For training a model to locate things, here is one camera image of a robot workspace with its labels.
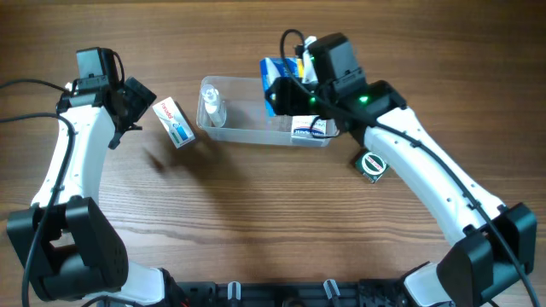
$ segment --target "wooden table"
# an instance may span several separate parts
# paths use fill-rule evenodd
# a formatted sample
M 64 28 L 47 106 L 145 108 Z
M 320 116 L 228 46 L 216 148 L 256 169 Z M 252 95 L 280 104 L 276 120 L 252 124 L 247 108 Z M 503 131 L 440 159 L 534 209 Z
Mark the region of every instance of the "wooden table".
M 347 35 L 368 79 L 388 80 L 427 131 L 480 184 L 546 222 L 543 3 L 187 2 L 0 7 L 0 80 L 78 76 L 75 52 L 119 52 L 125 71 L 195 121 L 208 75 L 258 78 L 282 32 Z M 292 38 L 288 45 L 295 43 Z M 59 93 L 16 85 L 0 117 L 53 111 Z M 100 207 L 130 259 L 178 281 L 394 278 L 449 250 L 394 171 L 368 183 L 348 136 L 327 148 L 202 142 L 175 150 L 154 113 L 108 151 Z M 0 125 L 0 305 L 20 305 L 22 267 L 5 228 L 49 168 L 54 120 Z M 546 234 L 531 280 L 546 304 Z M 32 305 L 44 303 L 32 293 Z M 521 284 L 497 302 L 528 305 Z M 79 305 L 54 302 L 48 306 Z

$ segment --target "green and white round label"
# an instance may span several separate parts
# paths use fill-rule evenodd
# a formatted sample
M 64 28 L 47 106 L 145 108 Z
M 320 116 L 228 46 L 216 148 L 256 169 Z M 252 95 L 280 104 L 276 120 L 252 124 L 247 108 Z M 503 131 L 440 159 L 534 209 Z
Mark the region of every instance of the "green and white round label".
M 380 175 L 385 171 L 385 162 L 378 155 L 366 153 L 362 157 L 362 168 L 370 175 Z

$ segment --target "small box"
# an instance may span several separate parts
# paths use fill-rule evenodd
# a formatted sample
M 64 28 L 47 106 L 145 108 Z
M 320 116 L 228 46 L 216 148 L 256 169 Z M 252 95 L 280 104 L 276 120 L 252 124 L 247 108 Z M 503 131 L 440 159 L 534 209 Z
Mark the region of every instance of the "small box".
M 385 160 L 370 151 L 366 151 L 362 157 L 358 158 L 355 166 L 372 183 L 376 183 L 389 168 Z
M 180 148 L 195 139 L 194 132 L 172 98 L 169 97 L 156 103 L 153 109 L 176 148 Z

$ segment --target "plastic bottle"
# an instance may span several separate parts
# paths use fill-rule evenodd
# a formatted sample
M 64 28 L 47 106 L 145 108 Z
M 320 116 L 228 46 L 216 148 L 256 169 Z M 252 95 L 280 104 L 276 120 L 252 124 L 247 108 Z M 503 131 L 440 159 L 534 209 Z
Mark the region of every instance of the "plastic bottle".
M 225 120 L 227 119 L 227 113 L 224 99 L 222 99 L 218 90 L 216 90 L 214 86 L 207 84 L 201 88 L 201 94 L 205 101 L 206 112 L 211 118 L 214 126 L 218 128 L 224 126 Z

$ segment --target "clear plastic container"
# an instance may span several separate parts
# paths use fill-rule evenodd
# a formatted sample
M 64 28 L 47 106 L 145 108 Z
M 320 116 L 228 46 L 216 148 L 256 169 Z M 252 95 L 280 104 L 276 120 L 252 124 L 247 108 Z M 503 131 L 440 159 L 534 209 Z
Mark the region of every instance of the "clear plastic container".
M 292 137 L 292 117 L 267 115 L 264 90 L 259 78 L 208 76 L 201 82 L 216 88 L 223 97 L 227 119 L 224 126 L 215 127 L 205 109 L 203 96 L 199 95 L 197 126 L 213 140 L 254 144 L 324 147 L 329 139 Z M 333 135 L 335 125 L 328 123 L 326 134 Z

